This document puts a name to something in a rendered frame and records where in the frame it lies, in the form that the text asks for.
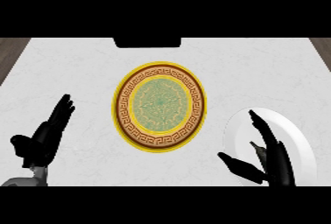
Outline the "black appliance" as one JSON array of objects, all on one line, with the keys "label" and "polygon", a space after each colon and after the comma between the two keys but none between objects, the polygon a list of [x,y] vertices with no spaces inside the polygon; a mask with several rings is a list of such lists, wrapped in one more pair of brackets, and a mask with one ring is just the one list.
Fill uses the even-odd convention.
[{"label": "black appliance", "polygon": [[181,45],[180,38],[113,38],[118,48],[165,48]]}]

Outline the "white plate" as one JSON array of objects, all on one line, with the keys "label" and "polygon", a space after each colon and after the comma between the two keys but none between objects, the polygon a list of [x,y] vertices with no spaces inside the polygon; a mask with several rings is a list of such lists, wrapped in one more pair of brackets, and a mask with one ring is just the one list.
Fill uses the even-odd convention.
[{"label": "white plate", "polygon": [[295,185],[313,186],[316,184],[316,157],[310,143],[292,122],[268,108],[243,108],[232,116],[223,132],[223,152],[232,158],[252,164],[260,171],[263,170],[249,142],[264,147],[264,140],[257,128],[252,126],[249,110],[263,118],[276,140],[283,143],[294,171]]}]

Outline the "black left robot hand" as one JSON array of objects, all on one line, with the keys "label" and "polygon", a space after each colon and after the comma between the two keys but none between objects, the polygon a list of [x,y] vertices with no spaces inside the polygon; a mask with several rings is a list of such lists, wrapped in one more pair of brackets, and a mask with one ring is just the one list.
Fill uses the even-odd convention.
[{"label": "black left robot hand", "polygon": [[70,114],[75,110],[69,95],[65,94],[54,106],[48,119],[41,122],[31,137],[13,135],[10,143],[14,146],[14,154],[23,159],[22,167],[47,167],[51,163],[62,138],[62,132],[67,126]]}]

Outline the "yellow patterned plate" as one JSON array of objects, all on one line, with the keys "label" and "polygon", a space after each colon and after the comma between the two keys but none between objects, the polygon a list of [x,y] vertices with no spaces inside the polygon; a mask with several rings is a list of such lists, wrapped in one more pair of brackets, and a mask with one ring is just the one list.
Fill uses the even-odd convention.
[{"label": "yellow patterned plate", "polygon": [[128,72],[113,93],[110,116],[134,148],[152,153],[178,149],[195,138],[205,115],[202,84],[187,68],[155,61]]}]

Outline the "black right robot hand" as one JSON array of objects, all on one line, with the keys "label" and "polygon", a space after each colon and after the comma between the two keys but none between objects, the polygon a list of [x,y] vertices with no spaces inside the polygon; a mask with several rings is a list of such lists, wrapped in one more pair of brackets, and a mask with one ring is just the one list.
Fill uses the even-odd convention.
[{"label": "black right robot hand", "polygon": [[224,162],[230,173],[252,181],[255,184],[261,184],[266,181],[271,187],[295,186],[295,175],[283,142],[276,140],[264,119],[252,110],[248,111],[248,114],[252,120],[252,126],[257,128],[266,144],[266,147],[261,147],[254,142],[249,142],[263,170],[260,171],[252,164],[230,157],[223,152],[218,152],[217,156]]}]

